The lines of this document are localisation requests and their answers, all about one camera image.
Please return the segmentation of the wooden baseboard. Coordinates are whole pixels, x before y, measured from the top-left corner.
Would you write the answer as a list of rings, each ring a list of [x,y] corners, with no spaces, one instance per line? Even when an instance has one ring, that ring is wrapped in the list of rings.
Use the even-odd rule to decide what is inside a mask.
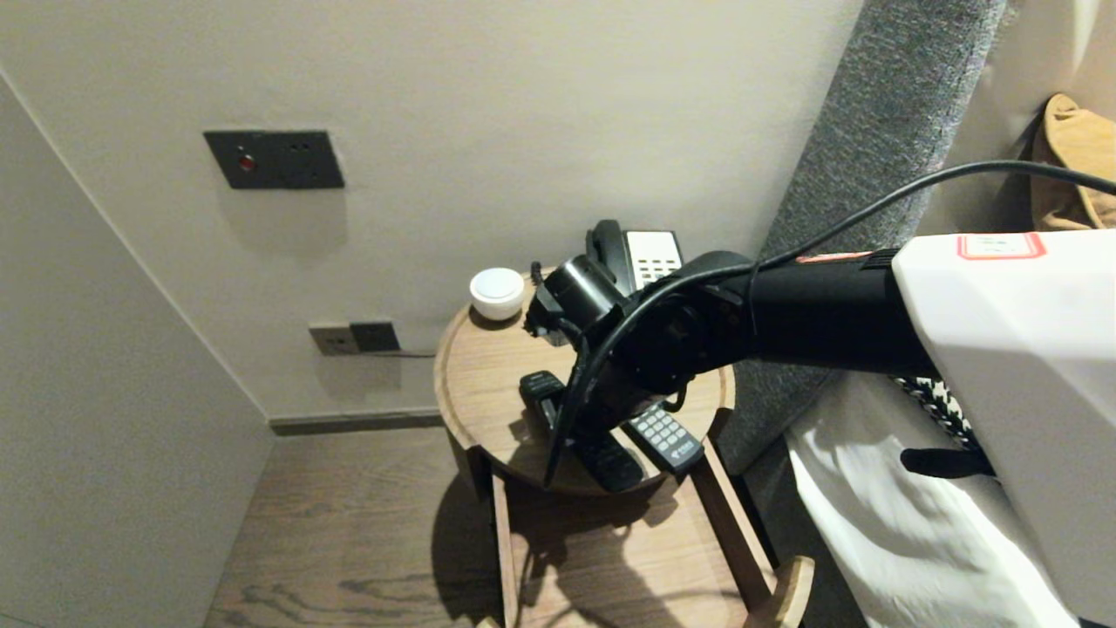
[[[269,421],[269,429],[279,437],[311,436],[359,432],[391,432],[444,426],[436,410],[391,410],[389,413],[350,414],[350,416],[286,417]]]

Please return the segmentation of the wooden nightstand drawer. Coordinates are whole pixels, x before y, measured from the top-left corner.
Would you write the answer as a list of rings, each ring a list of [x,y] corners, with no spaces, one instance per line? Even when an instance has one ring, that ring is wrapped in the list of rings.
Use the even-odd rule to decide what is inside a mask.
[[[799,628],[814,560],[775,566],[714,445],[684,481],[624,495],[490,474],[501,608],[477,628]]]

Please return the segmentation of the beige padded headboard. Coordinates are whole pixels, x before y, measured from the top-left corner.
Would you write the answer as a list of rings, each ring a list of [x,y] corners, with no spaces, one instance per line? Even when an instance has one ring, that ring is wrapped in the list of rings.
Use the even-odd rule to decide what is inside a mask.
[[[1027,160],[1054,94],[1116,122],[1116,0],[1012,0],[949,166]],[[917,234],[1032,228],[1027,176],[980,174],[933,189]]]

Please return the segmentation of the black remote with grey ring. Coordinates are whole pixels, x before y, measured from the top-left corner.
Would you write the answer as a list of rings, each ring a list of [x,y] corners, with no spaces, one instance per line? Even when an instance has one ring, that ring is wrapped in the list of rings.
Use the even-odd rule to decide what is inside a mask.
[[[562,454],[569,452],[605,492],[618,494],[636,487],[644,480],[644,470],[610,432],[561,421],[565,390],[551,371],[531,371],[519,381],[527,408],[545,421],[549,433],[545,486],[554,480]]]

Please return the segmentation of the round wooden nightstand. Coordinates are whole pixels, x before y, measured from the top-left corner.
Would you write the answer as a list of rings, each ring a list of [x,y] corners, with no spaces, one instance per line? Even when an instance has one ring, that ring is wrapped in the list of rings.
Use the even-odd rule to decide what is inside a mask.
[[[459,310],[443,334],[435,358],[434,377],[439,410],[470,472],[482,461],[492,468],[541,487],[549,447],[545,422],[533,417],[519,393],[519,381],[531,371],[552,371],[567,380],[575,363],[571,346],[555,347],[523,330],[527,302],[533,283],[527,272],[525,297],[518,317],[496,323],[471,305]],[[698,375],[687,386],[687,398],[675,418],[699,439],[704,439],[721,408],[735,407],[732,367]],[[562,453],[555,470],[556,493],[605,496],[608,493],[583,468],[573,454]]]

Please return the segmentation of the black telephone handset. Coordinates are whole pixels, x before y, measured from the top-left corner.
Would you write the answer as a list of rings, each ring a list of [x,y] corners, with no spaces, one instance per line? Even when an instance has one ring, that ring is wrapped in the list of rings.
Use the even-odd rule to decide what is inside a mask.
[[[597,262],[623,294],[636,290],[634,267],[625,231],[617,220],[599,220],[586,234],[586,255]]]

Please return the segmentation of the grey and black wall outlet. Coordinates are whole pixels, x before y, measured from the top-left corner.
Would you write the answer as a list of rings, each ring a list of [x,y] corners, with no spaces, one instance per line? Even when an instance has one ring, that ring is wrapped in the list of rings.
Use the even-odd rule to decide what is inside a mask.
[[[315,323],[310,326],[310,337],[318,352],[330,357],[401,350],[398,334],[388,321]]]

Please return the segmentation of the grey fabric headboard panel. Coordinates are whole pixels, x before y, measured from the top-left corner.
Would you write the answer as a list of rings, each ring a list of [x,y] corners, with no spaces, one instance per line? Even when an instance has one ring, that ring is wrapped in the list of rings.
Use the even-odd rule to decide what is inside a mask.
[[[785,253],[901,184],[945,167],[1013,0],[865,0],[760,259]],[[837,251],[915,235],[929,192],[825,242]],[[738,363],[735,410],[715,444],[743,474],[845,371]]]

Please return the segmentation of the black remote with coloured buttons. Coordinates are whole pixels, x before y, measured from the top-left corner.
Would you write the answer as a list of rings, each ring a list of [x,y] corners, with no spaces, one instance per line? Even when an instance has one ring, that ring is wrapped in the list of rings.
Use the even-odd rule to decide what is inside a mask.
[[[661,405],[650,406],[619,428],[661,472],[677,479],[685,476],[704,454],[701,441]]]

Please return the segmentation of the dark wall socket panel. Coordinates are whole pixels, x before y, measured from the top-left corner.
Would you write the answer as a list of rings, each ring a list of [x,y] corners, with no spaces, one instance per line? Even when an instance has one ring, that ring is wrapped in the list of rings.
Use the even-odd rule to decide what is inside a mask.
[[[206,131],[202,136],[231,189],[345,189],[327,131]]]

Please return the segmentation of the grey fabric bed base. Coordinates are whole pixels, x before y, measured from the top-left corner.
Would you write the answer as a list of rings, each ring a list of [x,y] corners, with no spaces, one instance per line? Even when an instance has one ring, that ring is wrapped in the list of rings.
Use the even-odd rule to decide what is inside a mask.
[[[771,442],[733,481],[773,567],[795,555],[814,560],[812,595],[802,628],[868,628],[840,567],[799,496],[785,437]]]

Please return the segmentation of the black white houndstooth pillow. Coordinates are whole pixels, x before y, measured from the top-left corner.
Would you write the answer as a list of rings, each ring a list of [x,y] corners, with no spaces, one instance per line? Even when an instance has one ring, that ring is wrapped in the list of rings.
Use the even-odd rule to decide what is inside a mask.
[[[889,375],[889,381],[895,383],[915,400],[934,424],[947,434],[954,445],[965,452],[983,453],[977,434],[945,381],[936,378],[897,377],[897,375]]]

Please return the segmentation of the mustard yellow pillow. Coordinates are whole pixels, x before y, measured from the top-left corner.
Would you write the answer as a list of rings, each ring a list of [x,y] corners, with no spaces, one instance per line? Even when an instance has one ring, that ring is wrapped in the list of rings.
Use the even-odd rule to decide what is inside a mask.
[[[1054,94],[1045,103],[1030,160],[1116,181],[1116,120]],[[1064,181],[1032,178],[1030,210],[1039,231],[1116,229],[1116,194]]]

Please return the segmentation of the white bed sheet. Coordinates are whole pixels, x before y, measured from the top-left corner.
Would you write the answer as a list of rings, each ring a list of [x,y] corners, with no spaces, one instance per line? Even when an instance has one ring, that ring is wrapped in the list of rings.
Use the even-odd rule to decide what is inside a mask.
[[[903,467],[904,450],[951,439],[888,378],[834,375],[786,444],[870,628],[1079,628],[999,482]]]

